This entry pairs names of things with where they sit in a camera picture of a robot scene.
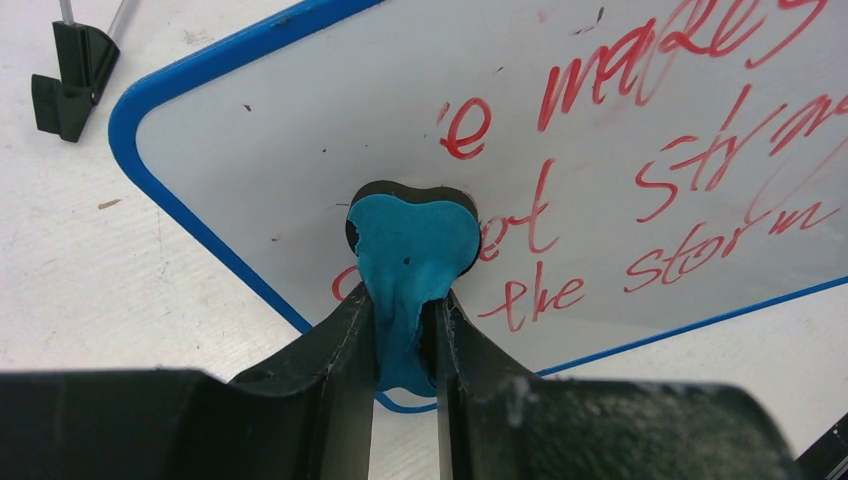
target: whiteboard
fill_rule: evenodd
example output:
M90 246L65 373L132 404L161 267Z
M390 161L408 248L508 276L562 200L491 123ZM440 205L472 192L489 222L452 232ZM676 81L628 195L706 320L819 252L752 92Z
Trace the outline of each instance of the whiteboard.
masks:
M468 192L484 245L459 298L549 375L848 280L846 20L835 0L307 0L133 85L110 143L301 331L359 281L362 185Z

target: black holder slot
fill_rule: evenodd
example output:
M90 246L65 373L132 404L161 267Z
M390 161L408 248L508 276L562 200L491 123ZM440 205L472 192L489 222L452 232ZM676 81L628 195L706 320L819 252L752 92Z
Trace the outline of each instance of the black holder slot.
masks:
M32 104L39 130L77 142L100 102L120 56L118 46L88 25L53 22L61 80L32 76Z

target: white floor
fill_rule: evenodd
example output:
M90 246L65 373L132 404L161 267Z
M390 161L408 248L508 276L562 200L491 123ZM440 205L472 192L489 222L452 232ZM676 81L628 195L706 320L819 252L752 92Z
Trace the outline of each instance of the white floor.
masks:
M106 138L130 83L289 2L141 0L75 145L36 130L29 91L32 73L58 75L58 2L0 2L0 368L195 366L226 379L295 338L127 180ZM103 30L118 4L73 2ZM848 412L846 339L842 286L566 373L740 385L800 454ZM375 408L371 478L436 478L435 414Z

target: black plastic stand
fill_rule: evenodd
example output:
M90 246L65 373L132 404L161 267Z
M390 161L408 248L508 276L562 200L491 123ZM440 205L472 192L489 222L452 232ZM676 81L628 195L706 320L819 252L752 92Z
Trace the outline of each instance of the black plastic stand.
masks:
M421 322L443 479L801 478L736 388L543 380L453 293ZM364 480L374 346L360 284L229 384L197 371L0 375L0 478Z
M39 130L77 142L92 108L100 102L120 51L102 31L53 22L61 80L32 76L32 104Z
M848 414L798 458L807 478L848 480Z

